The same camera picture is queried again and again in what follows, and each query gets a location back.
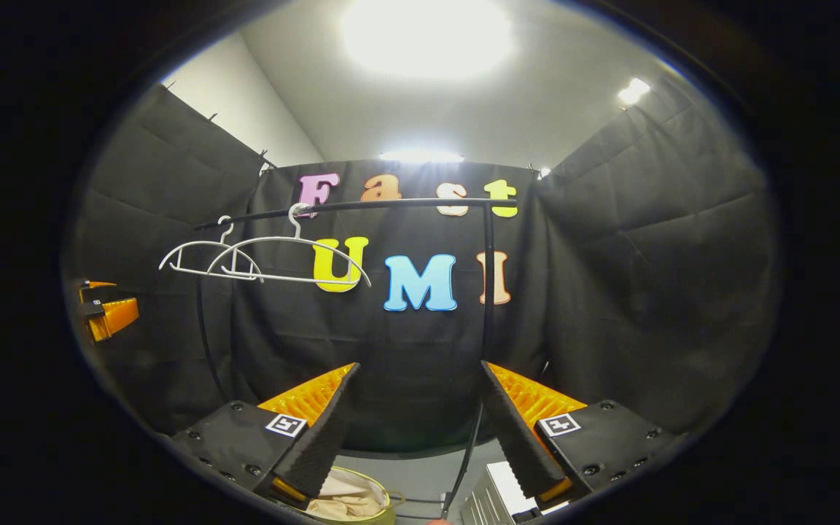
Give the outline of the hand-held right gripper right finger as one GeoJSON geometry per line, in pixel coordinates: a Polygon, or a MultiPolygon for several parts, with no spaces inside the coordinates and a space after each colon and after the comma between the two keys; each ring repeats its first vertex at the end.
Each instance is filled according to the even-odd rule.
{"type": "Polygon", "coordinates": [[[623,485],[677,444],[623,403],[577,401],[496,363],[481,362],[480,393],[519,488],[540,510],[623,485]]]}

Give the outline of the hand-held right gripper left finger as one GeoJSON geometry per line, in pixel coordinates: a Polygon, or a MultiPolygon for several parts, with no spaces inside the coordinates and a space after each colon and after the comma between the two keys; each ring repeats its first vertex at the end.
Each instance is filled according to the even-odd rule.
{"type": "Polygon", "coordinates": [[[174,433],[185,459],[259,497],[304,510],[354,418],[361,366],[347,363],[268,401],[230,401],[174,433]]]}

